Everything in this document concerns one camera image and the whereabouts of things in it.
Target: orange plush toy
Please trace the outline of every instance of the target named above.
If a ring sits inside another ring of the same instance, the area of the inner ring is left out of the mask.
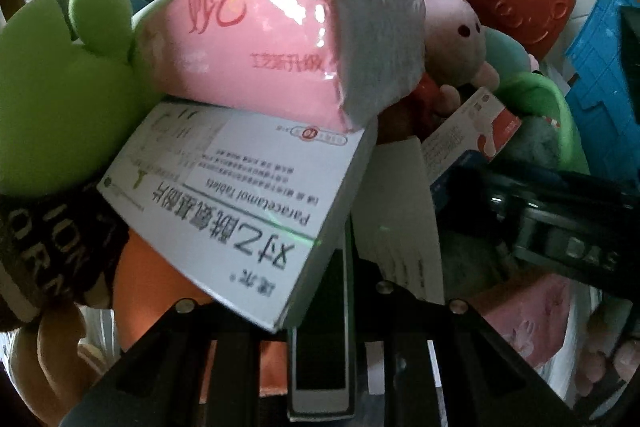
[[[113,283],[113,310],[120,346],[129,349],[178,300],[212,301],[133,230]],[[260,395],[287,392],[287,344],[260,346]]]

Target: pink tissue package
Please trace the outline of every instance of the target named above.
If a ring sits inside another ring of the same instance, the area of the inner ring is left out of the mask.
[[[424,73],[423,0],[173,0],[138,46],[164,92],[338,132]]]

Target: metal screw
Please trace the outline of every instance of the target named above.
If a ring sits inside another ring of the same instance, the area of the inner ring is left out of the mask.
[[[469,305],[465,301],[455,299],[449,303],[449,309],[456,315],[464,315],[469,311]]]
[[[180,299],[175,303],[175,310],[179,314],[191,313],[196,309],[196,303],[191,299]]]
[[[382,293],[382,295],[389,295],[389,293],[393,293],[394,285],[389,281],[380,281],[376,284],[376,290],[378,293]]]

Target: lime green plush toy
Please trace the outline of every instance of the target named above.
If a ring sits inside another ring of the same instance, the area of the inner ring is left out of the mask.
[[[129,0],[68,5],[79,41],[56,0],[33,0],[0,32],[0,194],[39,198],[81,184],[159,101],[130,61]]]

